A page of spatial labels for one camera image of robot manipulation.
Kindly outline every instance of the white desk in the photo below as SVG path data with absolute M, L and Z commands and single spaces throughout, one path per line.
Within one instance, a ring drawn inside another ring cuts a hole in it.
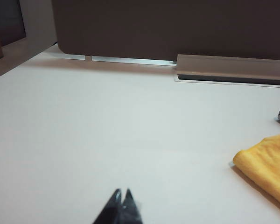
M 280 134 L 280 88 L 179 83 L 172 67 L 56 47 L 0 77 L 0 224 L 91 224 L 127 187 L 144 224 L 280 224 L 229 164 Z

